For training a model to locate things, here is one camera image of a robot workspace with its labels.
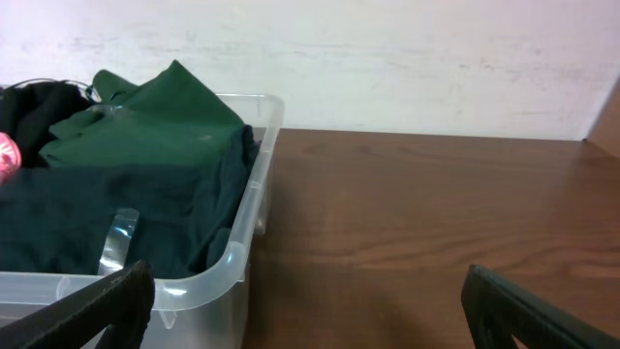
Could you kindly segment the navy garment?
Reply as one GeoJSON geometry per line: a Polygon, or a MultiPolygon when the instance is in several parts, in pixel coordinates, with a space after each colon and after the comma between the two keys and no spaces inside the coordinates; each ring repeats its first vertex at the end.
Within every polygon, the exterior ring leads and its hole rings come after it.
{"type": "Polygon", "coordinates": [[[245,126],[215,164],[20,170],[1,187],[1,269],[94,274],[114,216],[130,208],[126,264],[166,279],[202,273],[226,249],[258,151],[245,126]]]}

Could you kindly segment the pink garment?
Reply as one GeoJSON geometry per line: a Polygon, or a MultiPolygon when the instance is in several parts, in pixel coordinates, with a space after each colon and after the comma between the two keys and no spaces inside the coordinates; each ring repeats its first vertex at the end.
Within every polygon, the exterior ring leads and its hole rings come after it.
{"type": "Polygon", "coordinates": [[[0,136],[0,181],[4,184],[21,167],[21,153],[15,141],[6,133],[0,136]]]}

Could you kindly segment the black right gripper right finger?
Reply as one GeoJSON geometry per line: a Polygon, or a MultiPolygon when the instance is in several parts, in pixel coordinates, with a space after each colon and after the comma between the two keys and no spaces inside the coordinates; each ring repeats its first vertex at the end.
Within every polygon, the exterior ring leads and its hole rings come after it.
{"type": "Polygon", "coordinates": [[[461,304],[478,349],[615,349],[619,339],[480,265],[468,268],[461,304]]]}

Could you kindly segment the black garment with tape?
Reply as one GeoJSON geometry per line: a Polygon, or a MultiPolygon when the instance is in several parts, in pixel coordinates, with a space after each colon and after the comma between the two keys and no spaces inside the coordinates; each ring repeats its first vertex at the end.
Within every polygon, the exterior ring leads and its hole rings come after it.
{"type": "Polygon", "coordinates": [[[76,84],[66,80],[11,86],[1,91],[1,132],[16,143],[23,168],[45,167],[39,152],[56,140],[49,127],[94,104],[76,84]]]}

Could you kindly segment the dark green garment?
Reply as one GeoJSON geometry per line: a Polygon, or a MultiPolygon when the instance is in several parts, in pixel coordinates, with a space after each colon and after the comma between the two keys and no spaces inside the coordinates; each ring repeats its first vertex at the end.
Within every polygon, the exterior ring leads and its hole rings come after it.
{"type": "Polygon", "coordinates": [[[101,102],[51,125],[40,150],[52,167],[197,165],[228,151],[244,121],[180,62],[137,85],[94,76],[101,102]]]}

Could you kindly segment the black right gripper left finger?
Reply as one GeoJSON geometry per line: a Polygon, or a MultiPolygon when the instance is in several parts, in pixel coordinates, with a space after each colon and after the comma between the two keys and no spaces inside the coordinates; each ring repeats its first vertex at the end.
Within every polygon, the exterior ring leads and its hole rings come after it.
{"type": "Polygon", "coordinates": [[[1,328],[2,349],[138,349],[155,299],[152,269],[140,261],[1,328]]]}

